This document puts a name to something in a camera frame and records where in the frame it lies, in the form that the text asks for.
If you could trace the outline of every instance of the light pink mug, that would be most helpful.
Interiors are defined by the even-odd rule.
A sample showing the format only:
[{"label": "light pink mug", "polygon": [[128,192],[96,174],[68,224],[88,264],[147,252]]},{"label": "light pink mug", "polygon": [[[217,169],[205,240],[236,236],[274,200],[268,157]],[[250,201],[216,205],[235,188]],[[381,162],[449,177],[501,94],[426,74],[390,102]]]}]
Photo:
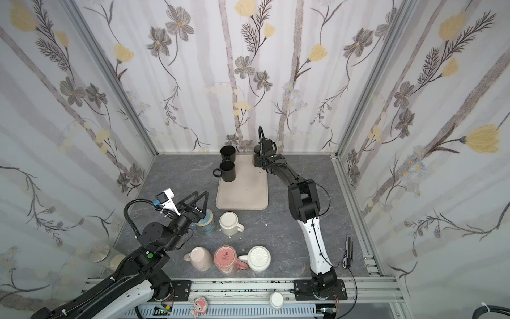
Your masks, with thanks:
[{"label": "light pink mug", "polygon": [[224,245],[214,253],[214,263],[225,275],[233,275],[237,269],[248,269],[247,263],[237,258],[236,250],[232,246]]},{"label": "light pink mug", "polygon": [[204,247],[195,247],[191,253],[184,255],[184,260],[191,261],[193,268],[205,272],[213,265],[213,256]]}]

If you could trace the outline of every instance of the white mug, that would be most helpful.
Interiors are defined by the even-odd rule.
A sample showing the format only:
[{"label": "white mug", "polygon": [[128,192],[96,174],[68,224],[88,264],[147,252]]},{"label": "white mug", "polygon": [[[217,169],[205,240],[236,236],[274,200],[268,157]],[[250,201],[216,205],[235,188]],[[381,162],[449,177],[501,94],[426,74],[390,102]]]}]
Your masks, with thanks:
[{"label": "white mug", "polygon": [[220,226],[223,234],[233,236],[238,231],[244,232],[244,226],[239,223],[239,219],[234,212],[226,212],[220,217]]},{"label": "white mug", "polygon": [[255,246],[250,249],[248,255],[238,256],[237,258],[246,262],[255,272],[263,272],[271,263],[271,254],[264,246]]}]

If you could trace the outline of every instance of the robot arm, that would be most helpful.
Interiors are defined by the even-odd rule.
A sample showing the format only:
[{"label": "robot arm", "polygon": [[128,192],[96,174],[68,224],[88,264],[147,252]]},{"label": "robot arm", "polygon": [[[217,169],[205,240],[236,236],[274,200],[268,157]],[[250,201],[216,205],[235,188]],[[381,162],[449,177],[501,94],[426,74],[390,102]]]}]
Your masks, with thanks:
[{"label": "robot arm", "polygon": [[327,256],[319,224],[320,203],[312,179],[301,177],[288,166],[285,157],[276,153],[276,144],[264,136],[259,126],[259,145],[253,149],[253,164],[278,176],[289,191],[289,210],[297,220],[310,254],[311,285],[318,298],[337,287],[337,274]]},{"label": "robot arm", "polygon": [[[207,209],[208,192],[197,191],[174,205],[170,189],[157,196],[156,202],[133,200],[125,210],[136,202],[153,204],[157,211],[171,219],[165,226],[152,222],[140,233],[135,224],[126,216],[135,231],[141,247],[126,256],[109,277],[76,299],[59,306],[53,311],[44,307],[32,315],[32,319],[100,319],[118,318],[133,307],[152,298],[166,299],[173,291],[170,278],[161,269],[169,260],[167,251],[172,251],[191,223],[204,218]],[[203,198],[203,207],[197,202]]]}]

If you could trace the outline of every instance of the marble surface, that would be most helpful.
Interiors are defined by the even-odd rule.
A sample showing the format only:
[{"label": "marble surface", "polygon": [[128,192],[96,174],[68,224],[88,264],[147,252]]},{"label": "marble surface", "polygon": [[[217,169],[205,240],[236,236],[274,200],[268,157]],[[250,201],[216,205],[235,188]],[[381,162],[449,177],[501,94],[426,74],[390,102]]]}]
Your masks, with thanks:
[{"label": "marble surface", "polygon": [[[347,211],[347,207],[338,184],[329,155],[287,155],[285,158],[296,172],[305,178],[312,178],[322,185],[331,196],[331,207],[325,216],[320,217],[322,236],[330,259],[338,262],[344,253],[346,235],[354,242],[352,273],[355,276],[367,276],[363,255]],[[177,202],[191,192],[209,192],[210,208],[214,213],[214,222],[219,229],[219,217],[225,210],[216,208],[218,179],[212,174],[221,161],[219,155],[158,155],[148,173],[139,198],[155,200],[156,194],[170,187]],[[238,255],[245,255],[257,245],[266,247],[271,253],[271,264],[264,272],[238,270],[237,278],[273,278],[273,277],[310,277],[310,258],[303,233],[297,221],[289,212],[287,188],[274,175],[268,176],[269,206],[265,210],[238,210],[235,213],[239,222],[246,227],[229,238],[216,231],[205,237],[195,231],[193,237],[181,250],[169,252],[170,261],[163,270],[170,278],[222,278],[216,266],[206,272],[196,271],[190,262],[183,260],[185,254],[194,247],[204,247],[211,254],[224,244],[233,246]],[[318,187],[322,211],[327,207],[325,192]],[[167,224],[169,220],[145,203],[135,204],[130,213],[140,231],[149,222],[158,221]],[[139,247],[133,230],[125,225],[119,235],[115,248],[128,254]],[[348,270],[339,267],[338,277],[350,277]]]}]

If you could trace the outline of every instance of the pink mug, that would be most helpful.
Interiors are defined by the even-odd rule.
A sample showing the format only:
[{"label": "pink mug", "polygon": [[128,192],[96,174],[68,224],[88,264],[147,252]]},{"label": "pink mug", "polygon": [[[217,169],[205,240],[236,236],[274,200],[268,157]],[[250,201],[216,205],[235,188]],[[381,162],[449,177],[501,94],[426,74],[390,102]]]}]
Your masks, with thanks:
[{"label": "pink mug", "polygon": [[214,253],[214,263],[225,275],[233,275],[237,269],[248,269],[247,263],[237,258],[236,250],[232,246],[224,245]]}]

